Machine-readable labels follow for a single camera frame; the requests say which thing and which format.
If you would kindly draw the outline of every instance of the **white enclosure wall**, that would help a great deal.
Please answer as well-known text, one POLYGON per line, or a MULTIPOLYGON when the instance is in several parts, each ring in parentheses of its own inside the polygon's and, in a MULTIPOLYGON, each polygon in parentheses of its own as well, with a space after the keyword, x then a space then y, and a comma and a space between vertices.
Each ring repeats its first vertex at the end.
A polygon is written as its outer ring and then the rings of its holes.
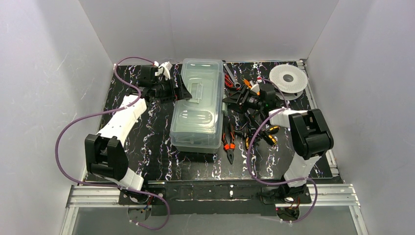
MULTIPOLYGON (((71 182, 56 166, 55 141, 71 120, 102 109, 113 66, 76 0, 2 1, 0 54, 0 233, 59 234, 71 182)), ((75 178, 97 123, 63 138, 62 163, 75 178)))
POLYGON ((340 0, 308 59, 371 234, 414 234, 415 1, 340 0))
POLYGON ((338 0, 80 2, 115 63, 129 55, 178 62, 307 58, 338 0))

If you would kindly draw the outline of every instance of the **white spool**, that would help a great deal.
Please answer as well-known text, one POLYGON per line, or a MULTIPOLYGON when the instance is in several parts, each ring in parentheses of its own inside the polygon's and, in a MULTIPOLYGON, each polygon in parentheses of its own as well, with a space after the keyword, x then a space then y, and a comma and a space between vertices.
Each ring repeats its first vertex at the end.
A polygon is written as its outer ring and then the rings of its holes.
POLYGON ((284 93, 302 93, 307 87, 307 75, 293 65, 278 65, 270 72, 270 80, 284 93))

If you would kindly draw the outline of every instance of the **wire cutter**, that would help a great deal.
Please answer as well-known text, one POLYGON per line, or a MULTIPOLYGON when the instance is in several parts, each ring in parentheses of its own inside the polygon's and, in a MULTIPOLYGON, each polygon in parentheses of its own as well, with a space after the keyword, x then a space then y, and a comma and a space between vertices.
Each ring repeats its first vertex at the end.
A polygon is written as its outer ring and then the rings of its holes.
POLYGON ((223 149, 226 151, 229 163, 233 164, 233 150, 235 149, 235 132, 232 124, 229 122, 228 117, 223 118, 223 134, 222 142, 223 149))

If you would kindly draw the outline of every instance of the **black table surface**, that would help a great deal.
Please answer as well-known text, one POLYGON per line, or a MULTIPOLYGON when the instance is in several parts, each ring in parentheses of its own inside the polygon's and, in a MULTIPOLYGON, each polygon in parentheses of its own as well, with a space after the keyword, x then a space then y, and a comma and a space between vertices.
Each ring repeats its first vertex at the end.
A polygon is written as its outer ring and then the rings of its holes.
MULTIPOLYGON (((280 64, 295 62, 246 62, 228 63, 234 75, 242 83, 243 78, 268 78, 270 70, 280 64)), ((181 72, 182 65, 176 64, 171 69, 175 77, 181 72)), ((135 84, 140 75, 140 66, 120 66, 118 74, 126 81, 135 84)), ((114 109, 121 105, 127 87, 112 78, 104 110, 114 109)), ((304 92, 296 100, 289 101, 294 110, 308 110, 310 103, 304 92)), ((235 140, 233 164, 230 164, 225 151, 221 148, 217 154, 179 152, 170 142, 170 124, 173 116, 173 103, 160 104, 154 102, 147 106, 138 122, 132 128, 126 143, 125 152, 129 159, 129 167, 140 173, 148 181, 202 181, 202 180, 243 180, 251 179, 247 170, 247 151, 240 137, 235 140)), ((112 117, 104 115, 102 128, 112 117)), ((236 128, 243 125, 236 112, 229 112, 229 117, 236 128)), ((277 145, 269 146, 265 141, 259 143, 252 157, 254 172, 261 179, 279 179, 288 169, 294 155, 290 142, 291 133, 288 128, 281 128, 275 135, 277 145)), ((323 156, 311 171, 312 178, 331 178, 327 158, 323 156)), ((88 175, 87 180, 98 180, 88 175)))

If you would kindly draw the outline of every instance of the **plastic box lid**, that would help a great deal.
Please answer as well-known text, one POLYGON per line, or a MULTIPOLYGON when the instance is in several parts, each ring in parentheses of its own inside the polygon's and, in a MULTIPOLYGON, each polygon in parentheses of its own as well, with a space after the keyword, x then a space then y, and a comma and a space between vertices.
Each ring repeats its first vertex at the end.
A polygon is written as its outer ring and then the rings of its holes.
POLYGON ((222 134, 223 62, 185 59, 182 79, 192 94, 190 100, 176 101, 170 128, 171 143, 183 151, 219 149, 222 134))

